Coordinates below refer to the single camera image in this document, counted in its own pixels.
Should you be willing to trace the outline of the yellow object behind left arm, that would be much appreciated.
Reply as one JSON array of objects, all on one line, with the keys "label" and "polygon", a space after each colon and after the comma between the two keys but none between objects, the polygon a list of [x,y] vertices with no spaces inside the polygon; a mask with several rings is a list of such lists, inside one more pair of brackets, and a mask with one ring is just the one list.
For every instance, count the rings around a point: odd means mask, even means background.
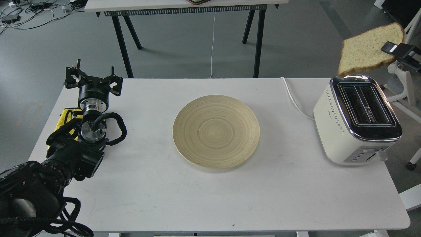
[{"label": "yellow object behind left arm", "polygon": [[106,147],[104,114],[90,109],[65,108],[55,131],[47,138],[47,158],[58,155],[100,160]]}]

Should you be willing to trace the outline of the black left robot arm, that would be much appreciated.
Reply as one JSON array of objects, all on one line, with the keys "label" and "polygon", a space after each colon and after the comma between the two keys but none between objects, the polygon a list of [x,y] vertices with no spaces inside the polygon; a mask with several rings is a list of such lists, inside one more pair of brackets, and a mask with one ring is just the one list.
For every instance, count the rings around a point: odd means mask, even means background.
[{"label": "black left robot arm", "polygon": [[66,68],[64,86],[78,88],[78,108],[65,113],[62,126],[47,138],[46,160],[27,161],[1,173],[1,236],[33,237],[42,231],[68,237],[93,237],[76,221],[77,198],[65,197],[72,180],[91,178],[107,146],[127,136],[122,117],[107,112],[110,93],[120,96],[123,79],[114,73],[89,76],[76,66]]}]

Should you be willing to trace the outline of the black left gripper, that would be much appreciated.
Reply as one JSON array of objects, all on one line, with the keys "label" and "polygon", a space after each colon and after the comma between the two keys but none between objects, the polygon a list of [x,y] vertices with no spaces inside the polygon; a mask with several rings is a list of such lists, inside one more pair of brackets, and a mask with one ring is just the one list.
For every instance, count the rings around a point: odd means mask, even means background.
[{"label": "black left gripper", "polygon": [[104,79],[89,77],[80,69],[81,60],[75,66],[68,66],[65,69],[66,78],[64,87],[66,89],[79,88],[78,103],[93,98],[109,103],[109,93],[120,96],[122,92],[123,78],[114,73],[114,66],[110,69],[110,75]]}]

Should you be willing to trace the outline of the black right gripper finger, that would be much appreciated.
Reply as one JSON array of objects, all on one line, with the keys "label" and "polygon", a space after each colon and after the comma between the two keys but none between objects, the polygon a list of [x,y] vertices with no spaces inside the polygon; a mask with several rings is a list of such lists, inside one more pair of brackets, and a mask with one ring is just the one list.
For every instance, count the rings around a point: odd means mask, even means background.
[{"label": "black right gripper finger", "polygon": [[398,60],[398,62],[402,63],[412,71],[416,73],[421,72],[421,50],[418,47],[405,43],[396,45],[388,41],[381,47],[381,50],[389,55],[392,55],[396,60]]}]

